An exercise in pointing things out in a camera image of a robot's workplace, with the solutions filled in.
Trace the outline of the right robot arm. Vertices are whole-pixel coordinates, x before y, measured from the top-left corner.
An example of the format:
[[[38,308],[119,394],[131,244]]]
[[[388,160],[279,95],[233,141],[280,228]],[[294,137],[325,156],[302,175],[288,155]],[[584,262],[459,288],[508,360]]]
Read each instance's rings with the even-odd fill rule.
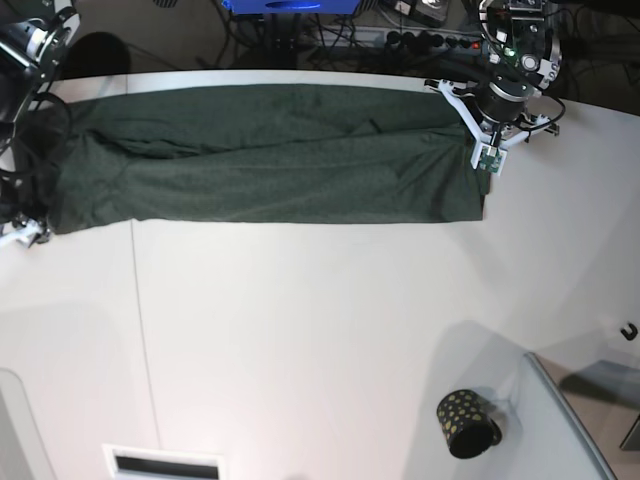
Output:
[[[66,103],[51,91],[80,16],[73,1],[53,1],[53,13],[27,16],[9,1],[1,17],[1,153],[11,154],[27,127],[27,116],[43,104],[61,108],[72,125]],[[48,163],[37,154],[23,169],[1,168],[1,245],[26,248],[50,238],[43,207],[24,191]]]

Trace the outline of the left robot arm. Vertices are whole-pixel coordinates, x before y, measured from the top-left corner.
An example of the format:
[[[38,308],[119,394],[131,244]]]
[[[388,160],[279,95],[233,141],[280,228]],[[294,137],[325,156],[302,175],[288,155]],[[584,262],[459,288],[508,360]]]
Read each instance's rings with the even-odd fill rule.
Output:
[[[562,65],[558,34],[544,1],[465,1],[481,35],[483,71],[466,83],[428,79],[449,102],[475,142],[489,149],[532,135],[559,133],[565,103],[548,93]]]

